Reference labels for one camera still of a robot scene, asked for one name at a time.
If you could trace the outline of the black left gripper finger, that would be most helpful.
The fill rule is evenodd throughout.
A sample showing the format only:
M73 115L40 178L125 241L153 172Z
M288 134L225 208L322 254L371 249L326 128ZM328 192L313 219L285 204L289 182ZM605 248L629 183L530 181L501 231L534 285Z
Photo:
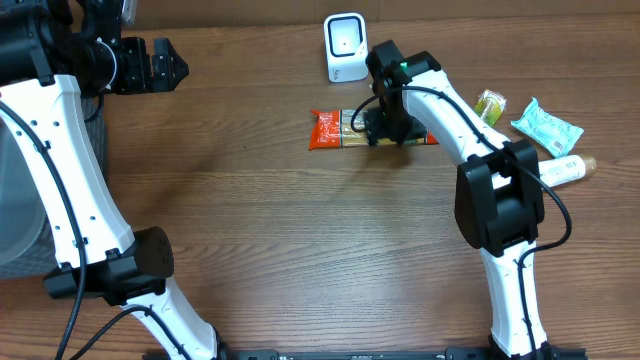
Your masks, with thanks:
M189 75L189 69L178 68L168 72L155 72L151 81L151 92L162 93L174 91L179 83Z
M152 56L153 73L155 75L188 75L188 64L178 55L168 38L154 40Z

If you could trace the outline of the orange spaghetti packet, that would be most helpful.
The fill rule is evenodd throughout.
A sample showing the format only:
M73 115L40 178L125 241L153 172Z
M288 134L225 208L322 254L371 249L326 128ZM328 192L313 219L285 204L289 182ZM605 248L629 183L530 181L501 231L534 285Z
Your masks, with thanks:
M354 125L357 128L363 127L365 118L372 119L373 115L380 112L378 110L378 108L362 110L357 115ZM317 117L317 121L311 132L309 150L397 145L389 138L378 139L375 145L369 145L366 133L356 132L351 128L351 118L354 112L355 110L311 110L312 115ZM404 144L438 145L439 143L429 131L426 131L419 133L417 138L405 141Z

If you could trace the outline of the green snack packet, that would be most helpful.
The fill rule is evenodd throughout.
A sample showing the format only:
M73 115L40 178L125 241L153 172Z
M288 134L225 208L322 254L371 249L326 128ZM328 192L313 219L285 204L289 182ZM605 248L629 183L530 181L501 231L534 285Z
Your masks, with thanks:
M485 89L474 105L474 112L486 124L493 127L501 118L507 99L500 93Z

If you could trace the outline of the light blue wipes packet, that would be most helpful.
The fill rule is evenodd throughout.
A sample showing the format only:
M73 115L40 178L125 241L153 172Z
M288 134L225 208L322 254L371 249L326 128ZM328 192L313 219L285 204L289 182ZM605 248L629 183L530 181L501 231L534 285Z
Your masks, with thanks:
M554 158L567 156L584 130L543 110L536 98L511 125L545 148Z

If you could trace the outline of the white tube with gold cap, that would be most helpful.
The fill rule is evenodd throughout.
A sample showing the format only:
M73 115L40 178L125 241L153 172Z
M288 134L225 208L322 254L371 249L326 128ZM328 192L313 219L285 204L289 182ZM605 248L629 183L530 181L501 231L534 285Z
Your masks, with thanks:
M498 172L491 175L492 186L495 190L511 183L511 170L518 173L518 168L503 156L498 155L496 160L501 167ZM540 182L550 189L583 179L592 175L597 169L595 158L587 155L567 155L539 161L536 168L531 161L518 160L518 163L533 175L537 175Z

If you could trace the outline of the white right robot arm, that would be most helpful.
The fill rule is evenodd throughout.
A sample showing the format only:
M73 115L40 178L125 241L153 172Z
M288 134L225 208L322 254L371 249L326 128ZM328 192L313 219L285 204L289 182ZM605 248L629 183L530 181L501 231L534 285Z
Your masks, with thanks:
M453 89L428 52L403 55L393 41L365 60L378 115L364 132L404 144L431 135L456 167L454 217L483 261L492 305L491 351L497 359L541 359L549 347L538 312L534 254L544 219L536 150L485 124Z

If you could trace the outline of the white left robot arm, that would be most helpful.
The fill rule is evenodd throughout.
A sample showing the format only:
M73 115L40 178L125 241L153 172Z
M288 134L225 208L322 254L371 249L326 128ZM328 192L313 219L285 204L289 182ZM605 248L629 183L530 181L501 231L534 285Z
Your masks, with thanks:
M173 91L187 63L171 42L123 37L133 1L81 3L72 28L66 1L1 5L1 118L22 153L53 231L56 267L44 280L54 298L101 298L135 316L170 359L226 359L212 325L174 277L160 227L133 230L117 208L87 132L87 99Z

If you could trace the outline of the grey plastic lattice basket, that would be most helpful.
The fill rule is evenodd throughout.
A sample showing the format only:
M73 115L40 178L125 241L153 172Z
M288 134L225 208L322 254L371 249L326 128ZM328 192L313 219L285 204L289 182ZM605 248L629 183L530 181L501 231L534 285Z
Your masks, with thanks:
M22 153L1 126L1 278L38 276L57 267L46 212Z

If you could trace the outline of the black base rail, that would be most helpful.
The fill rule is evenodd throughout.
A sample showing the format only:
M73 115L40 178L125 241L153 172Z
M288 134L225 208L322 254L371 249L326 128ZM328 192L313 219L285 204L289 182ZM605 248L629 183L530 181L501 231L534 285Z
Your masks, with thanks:
M488 348L461 348L450 347L442 351L392 351L392 352L298 352L279 353L276 350L245 350L236 351L230 358L221 356L222 359L239 360L486 360L499 359L492 355ZM170 359L168 355L144 354L144 360ZM551 347L544 354L538 354L537 359L552 360L587 360L584 349L560 349Z

